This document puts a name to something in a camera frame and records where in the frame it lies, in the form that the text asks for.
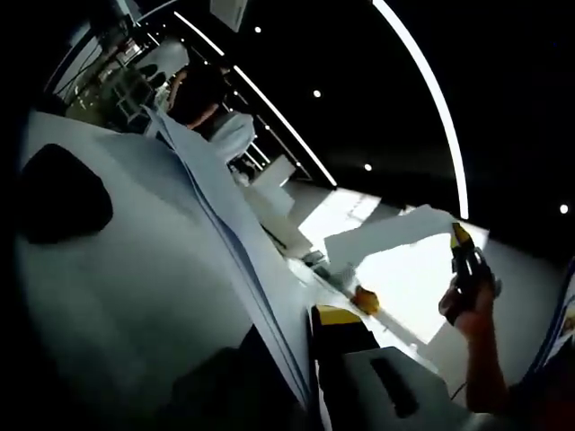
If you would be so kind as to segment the person's right hand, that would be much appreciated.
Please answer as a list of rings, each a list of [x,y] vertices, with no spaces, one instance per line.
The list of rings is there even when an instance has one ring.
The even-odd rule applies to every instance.
[[[439,313],[470,341],[493,329],[494,290],[490,283],[482,283],[474,306],[470,310],[460,312],[454,320],[448,319],[451,310],[460,302],[460,294],[454,277],[449,288],[438,303]]]

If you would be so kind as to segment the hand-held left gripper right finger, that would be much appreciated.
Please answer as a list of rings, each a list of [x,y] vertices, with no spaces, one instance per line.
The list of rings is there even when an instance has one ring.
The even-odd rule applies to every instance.
[[[397,347],[379,347],[356,314],[311,308],[312,353],[334,430],[458,430],[443,380]]]

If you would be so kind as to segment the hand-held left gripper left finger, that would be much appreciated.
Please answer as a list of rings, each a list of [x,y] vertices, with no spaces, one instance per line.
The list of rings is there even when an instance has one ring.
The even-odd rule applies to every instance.
[[[308,430],[256,328],[177,379],[155,417],[157,430]]]

